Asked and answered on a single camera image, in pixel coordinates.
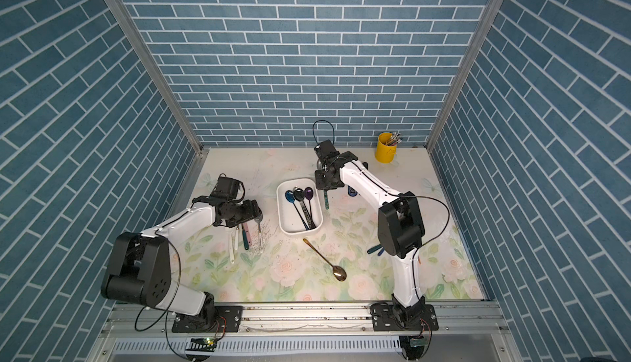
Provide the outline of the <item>black purple spoon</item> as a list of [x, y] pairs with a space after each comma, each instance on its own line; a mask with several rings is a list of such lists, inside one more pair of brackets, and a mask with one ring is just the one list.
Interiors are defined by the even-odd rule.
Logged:
[[305, 191], [305, 198], [307, 199], [308, 204], [309, 204], [310, 218], [312, 220], [312, 223], [315, 223], [315, 220], [313, 218], [313, 211], [312, 211], [312, 199], [314, 198], [314, 190], [310, 186], [307, 186], [307, 188], [304, 191]]

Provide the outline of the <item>blue metal spoon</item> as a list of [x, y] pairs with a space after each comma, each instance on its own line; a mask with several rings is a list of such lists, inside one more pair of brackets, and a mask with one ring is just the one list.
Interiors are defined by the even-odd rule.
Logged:
[[302, 222], [302, 225], [305, 227], [305, 230], [306, 230], [306, 231], [309, 231], [309, 230], [310, 230], [310, 228], [309, 228], [309, 226], [308, 226], [307, 222], [305, 221], [305, 218], [304, 218], [304, 217], [302, 217], [302, 214], [300, 214], [300, 211], [299, 211], [299, 210], [298, 210], [298, 208], [297, 208], [297, 205], [296, 205], [296, 199], [295, 199], [295, 197], [294, 197], [294, 195], [293, 195], [293, 192], [292, 192], [292, 191], [290, 191], [290, 190], [285, 191], [285, 193], [284, 193], [284, 197], [285, 197], [285, 199], [286, 199], [286, 200], [287, 200], [290, 204], [292, 204], [292, 206], [293, 206], [293, 207], [294, 207], [294, 209], [296, 210], [297, 215], [298, 215], [299, 219], [300, 219], [300, 220], [301, 220], [301, 222]]

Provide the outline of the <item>teal handled spoon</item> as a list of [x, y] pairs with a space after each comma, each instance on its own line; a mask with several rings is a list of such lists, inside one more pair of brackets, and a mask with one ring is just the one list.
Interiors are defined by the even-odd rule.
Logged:
[[330, 201], [329, 201], [328, 191], [324, 190], [323, 191], [323, 196], [324, 196], [324, 202], [325, 202], [325, 209], [329, 210], [330, 209]]

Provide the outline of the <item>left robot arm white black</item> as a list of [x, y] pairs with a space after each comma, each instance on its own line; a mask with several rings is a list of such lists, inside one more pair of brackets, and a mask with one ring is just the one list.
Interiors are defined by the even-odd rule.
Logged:
[[177, 247], [205, 227], [228, 227], [261, 214], [258, 202], [230, 202], [211, 196], [195, 198], [190, 208], [140, 233], [124, 232], [113, 244], [101, 285], [110, 300], [168, 310], [197, 325], [210, 327], [218, 314], [214, 297], [173, 279], [172, 258]]

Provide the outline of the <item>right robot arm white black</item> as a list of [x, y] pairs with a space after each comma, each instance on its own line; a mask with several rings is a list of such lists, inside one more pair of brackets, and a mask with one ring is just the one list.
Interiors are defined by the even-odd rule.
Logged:
[[421, 247], [425, 227], [417, 196], [390, 188], [356, 155], [340, 153], [330, 140], [318, 143], [314, 151], [320, 164], [315, 171], [317, 189], [331, 191], [349, 186], [376, 210], [379, 243], [392, 257], [394, 304], [404, 312], [420, 306], [412, 255]]

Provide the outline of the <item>silver spoon marbled handle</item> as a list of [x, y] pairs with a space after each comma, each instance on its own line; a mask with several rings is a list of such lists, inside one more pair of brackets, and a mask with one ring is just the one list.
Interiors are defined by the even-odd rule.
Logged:
[[301, 207], [302, 212], [303, 212], [303, 214], [305, 216], [305, 219], [306, 219], [308, 227], [310, 229], [315, 229], [316, 228], [315, 222], [313, 222], [311, 213], [310, 213], [309, 209], [307, 208], [307, 206], [305, 204], [305, 199], [306, 199], [305, 191], [303, 189], [301, 189], [301, 188], [295, 187], [292, 192], [293, 192], [294, 198], [300, 204], [300, 207]]

